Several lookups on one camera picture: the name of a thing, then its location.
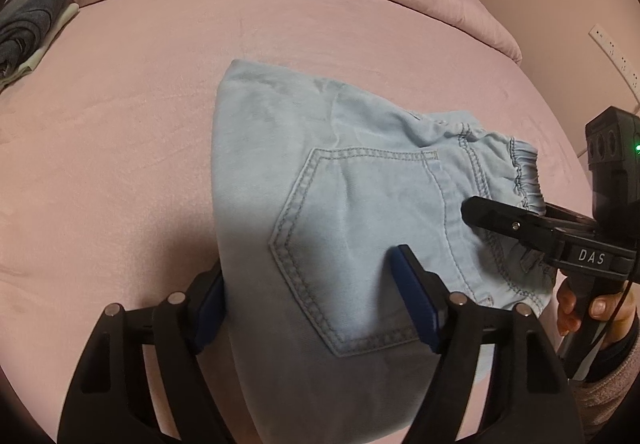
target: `pink bedsheet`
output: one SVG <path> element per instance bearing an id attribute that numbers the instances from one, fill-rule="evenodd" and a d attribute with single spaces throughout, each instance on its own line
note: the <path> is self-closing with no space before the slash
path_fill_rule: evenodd
<path id="1" fill-rule="evenodd" d="M 577 158 L 516 63 L 411 7 L 103 0 L 0 94 L 0 363 L 47 431 L 100 310 L 156 303 L 216 259 L 211 119 L 232 59 L 341 79 L 409 110 L 469 110 L 539 148 L 547 201 L 590 212 Z M 258 443 L 226 338 L 200 362 L 238 442 Z"/>

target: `metal pin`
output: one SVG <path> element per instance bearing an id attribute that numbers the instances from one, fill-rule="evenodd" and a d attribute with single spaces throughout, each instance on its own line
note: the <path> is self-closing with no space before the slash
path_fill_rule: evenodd
<path id="1" fill-rule="evenodd" d="M 180 305 L 180 303 L 182 303 L 186 299 L 187 299 L 187 295 L 185 293 L 181 293 L 180 291 L 178 291 L 177 293 L 171 293 L 166 300 L 171 305 Z"/>
<path id="2" fill-rule="evenodd" d="M 468 298 L 463 293 L 451 293 L 449 299 L 456 305 L 464 305 Z"/>
<path id="3" fill-rule="evenodd" d="M 527 305 L 526 303 L 518 303 L 516 305 L 516 312 L 518 314 L 521 314 L 523 316 L 531 316 L 533 314 L 533 311 L 531 310 L 531 307 L 529 305 Z"/>
<path id="4" fill-rule="evenodd" d="M 107 316 L 115 316 L 118 312 L 120 312 L 120 306 L 117 303 L 110 303 L 104 308 Z"/>

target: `wall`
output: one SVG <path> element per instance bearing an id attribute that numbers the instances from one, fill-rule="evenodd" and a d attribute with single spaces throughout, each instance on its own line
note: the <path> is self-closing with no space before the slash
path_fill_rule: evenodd
<path id="1" fill-rule="evenodd" d="M 600 24 L 640 69 L 638 0 L 481 0 L 511 31 L 522 69 L 558 117 L 577 153 L 584 125 L 607 106 L 634 111 L 638 102 L 588 33 Z"/>

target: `human hand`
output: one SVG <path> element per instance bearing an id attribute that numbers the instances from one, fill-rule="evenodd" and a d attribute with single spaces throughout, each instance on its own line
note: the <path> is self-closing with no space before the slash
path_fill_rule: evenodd
<path id="1" fill-rule="evenodd" d="M 622 293 L 598 296 L 591 302 L 589 314 L 598 321 L 608 321 L 616 309 Z M 575 313 L 576 297 L 569 286 L 569 280 L 564 280 L 558 290 L 558 332 L 561 336 L 566 336 L 569 332 L 576 332 L 580 328 L 581 320 Z M 623 306 L 611 324 L 611 328 L 604 340 L 600 350 L 609 347 L 613 343 L 624 339 L 629 333 L 636 318 L 637 309 L 634 288 L 632 287 L 626 296 Z"/>

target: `electrical outlet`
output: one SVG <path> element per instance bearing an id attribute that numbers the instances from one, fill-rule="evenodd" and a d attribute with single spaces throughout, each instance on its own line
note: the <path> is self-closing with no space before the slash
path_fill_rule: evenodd
<path id="1" fill-rule="evenodd" d="M 625 79 L 626 84 L 629 85 L 634 96 L 636 96 L 636 100 L 640 103 L 640 82 L 638 81 L 640 71 L 637 71 L 634 68 L 633 64 L 620 50 L 620 47 L 616 47 L 616 43 L 613 41 L 612 37 L 607 34 L 607 31 L 605 31 L 601 25 L 596 24 L 591 31 L 589 31 L 589 36 L 594 39 L 596 44 L 600 46 L 607 57 L 612 61 L 613 65 L 616 66 L 620 74 L 622 74 L 622 77 Z"/>
<path id="2" fill-rule="evenodd" d="M 625 56 L 623 54 L 621 54 L 620 56 L 617 56 L 613 61 L 613 63 L 616 64 L 616 67 L 618 67 L 619 71 L 622 73 L 622 76 L 624 76 L 626 79 L 626 76 L 629 70 L 628 70 L 628 64 L 626 62 Z"/>
<path id="3" fill-rule="evenodd" d="M 631 87 L 631 90 L 636 93 L 636 96 L 640 92 L 640 84 L 638 84 L 638 74 L 636 71 L 632 70 L 628 72 L 628 76 L 626 78 L 626 82 Z"/>

